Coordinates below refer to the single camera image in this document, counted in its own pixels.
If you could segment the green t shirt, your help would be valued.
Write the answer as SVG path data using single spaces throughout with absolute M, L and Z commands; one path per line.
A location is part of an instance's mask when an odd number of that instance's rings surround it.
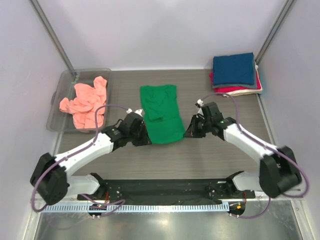
M 142 86 L 140 103 L 153 145 L 172 144 L 184 138 L 185 127 L 178 106 L 176 85 Z

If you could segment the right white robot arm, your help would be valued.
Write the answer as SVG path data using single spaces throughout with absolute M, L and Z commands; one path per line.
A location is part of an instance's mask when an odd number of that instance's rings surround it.
M 259 165 L 258 173 L 239 171 L 226 178 L 236 191 L 262 191 L 276 198 L 302 182 L 289 147 L 277 147 L 261 140 L 232 117 L 224 118 L 215 102 L 198 100 L 196 107 L 198 111 L 191 118 L 183 135 L 185 138 L 204 138 L 212 134 L 236 146 Z

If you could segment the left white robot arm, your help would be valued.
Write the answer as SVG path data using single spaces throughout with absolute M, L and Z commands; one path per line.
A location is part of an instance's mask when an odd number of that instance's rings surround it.
M 151 144 L 142 110 L 130 111 L 116 125 L 103 128 L 93 139 L 67 152 L 52 156 L 43 154 L 30 178 L 31 185 L 52 206 L 66 196 L 86 195 L 100 200 L 107 194 L 107 182 L 96 173 L 75 176 L 75 172 L 93 160 L 132 143 Z

